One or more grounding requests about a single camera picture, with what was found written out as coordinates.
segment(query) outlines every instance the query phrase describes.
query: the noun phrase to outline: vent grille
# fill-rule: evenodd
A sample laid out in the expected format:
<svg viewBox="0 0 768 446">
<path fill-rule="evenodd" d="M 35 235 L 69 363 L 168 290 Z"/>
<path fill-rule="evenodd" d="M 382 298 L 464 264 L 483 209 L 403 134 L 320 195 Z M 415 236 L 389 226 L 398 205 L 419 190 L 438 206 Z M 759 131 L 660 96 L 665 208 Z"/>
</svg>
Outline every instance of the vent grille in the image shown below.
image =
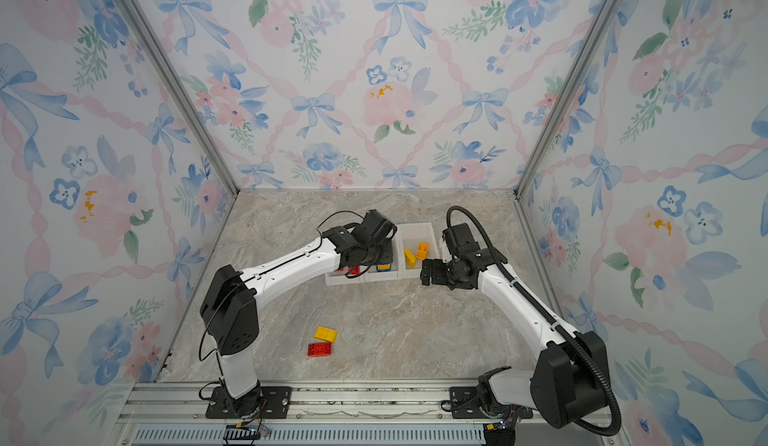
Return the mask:
<svg viewBox="0 0 768 446">
<path fill-rule="evenodd" d="M 482 426 L 475 424 L 271 424 L 259 444 L 485 444 Z M 229 444 L 247 431 L 221 424 L 142 424 L 133 444 L 142 446 Z"/>
</svg>

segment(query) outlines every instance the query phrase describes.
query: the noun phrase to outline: red lego brick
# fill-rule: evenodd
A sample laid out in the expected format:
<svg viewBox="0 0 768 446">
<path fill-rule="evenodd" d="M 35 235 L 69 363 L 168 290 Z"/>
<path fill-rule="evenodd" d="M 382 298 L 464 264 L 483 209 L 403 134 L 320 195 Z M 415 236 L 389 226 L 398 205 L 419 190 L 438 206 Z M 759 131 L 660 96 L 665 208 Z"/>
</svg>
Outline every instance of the red lego brick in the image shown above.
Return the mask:
<svg viewBox="0 0 768 446">
<path fill-rule="evenodd" d="M 306 352 L 307 356 L 330 356 L 331 355 L 331 343 L 329 342 L 315 342 L 310 344 L 310 347 Z"/>
</svg>

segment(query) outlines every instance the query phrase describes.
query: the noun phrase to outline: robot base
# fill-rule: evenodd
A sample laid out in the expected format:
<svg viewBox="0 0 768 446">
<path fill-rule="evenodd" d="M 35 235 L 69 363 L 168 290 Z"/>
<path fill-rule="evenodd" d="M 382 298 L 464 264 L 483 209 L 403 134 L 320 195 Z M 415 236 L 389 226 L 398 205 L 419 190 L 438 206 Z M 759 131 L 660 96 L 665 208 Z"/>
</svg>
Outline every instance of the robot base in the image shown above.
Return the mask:
<svg viewBox="0 0 768 446">
<path fill-rule="evenodd" d="M 214 388 L 210 396 L 205 417 L 208 419 L 253 418 L 261 410 L 261 418 L 285 419 L 290 406 L 290 386 L 257 385 L 242 398 L 234 399 L 223 386 Z"/>
</svg>

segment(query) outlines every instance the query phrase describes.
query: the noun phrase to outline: marble surface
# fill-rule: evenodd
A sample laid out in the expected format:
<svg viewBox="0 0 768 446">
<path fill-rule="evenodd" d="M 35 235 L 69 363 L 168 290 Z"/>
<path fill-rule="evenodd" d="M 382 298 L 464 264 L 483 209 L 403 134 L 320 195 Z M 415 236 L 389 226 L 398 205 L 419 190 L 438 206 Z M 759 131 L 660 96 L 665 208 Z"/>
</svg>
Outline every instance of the marble surface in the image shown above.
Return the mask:
<svg viewBox="0 0 768 446">
<path fill-rule="evenodd" d="M 542 281 L 506 191 L 243 191 L 224 227 L 160 381 L 214 380 L 211 355 L 197 360 L 205 325 L 198 311 L 214 272 L 251 267 L 316 237 L 334 211 L 377 209 L 395 223 L 431 221 L 440 238 L 446 211 L 472 211 L 521 278 L 543 300 Z M 463 222 L 455 213 L 454 223 Z M 337 215 L 323 230 L 352 221 Z M 474 230 L 475 239 L 482 241 Z M 499 366 L 532 370 L 534 357 L 501 309 L 477 290 L 424 287 L 417 279 L 327 287 L 314 278 L 259 313 L 254 365 L 263 380 L 471 378 Z M 317 326 L 339 333 L 333 354 L 308 358 Z M 208 336 L 204 354 L 213 348 Z"/>
</svg>

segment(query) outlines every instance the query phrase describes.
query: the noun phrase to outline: black mounting plate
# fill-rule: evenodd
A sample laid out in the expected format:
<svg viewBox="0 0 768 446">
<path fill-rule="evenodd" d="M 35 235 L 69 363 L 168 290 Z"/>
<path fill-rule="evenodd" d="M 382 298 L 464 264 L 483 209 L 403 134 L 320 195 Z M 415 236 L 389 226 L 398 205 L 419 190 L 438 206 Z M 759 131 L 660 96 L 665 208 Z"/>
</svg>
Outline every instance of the black mounting plate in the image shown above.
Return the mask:
<svg viewBox="0 0 768 446">
<path fill-rule="evenodd" d="M 237 400 L 238 407 L 234 407 L 226 390 L 222 386 L 216 386 L 210 396 L 205 417 L 208 419 L 240 419 L 255 412 L 264 400 L 266 400 L 266 404 L 261 412 L 262 418 L 285 419 L 288 417 L 290 386 L 262 386 L 261 392 L 263 396 L 260 399 L 255 394 L 253 398 L 244 396 Z"/>
<path fill-rule="evenodd" d="M 456 386 L 448 388 L 448 394 L 451 398 L 451 409 L 467 402 L 470 398 L 475 398 L 478 394 L 477 386 Z M 461 408 L 451 413 L 454 419 L 488 419 L 480 409 L 480 398 L 475 398 Z"/>
</svg>

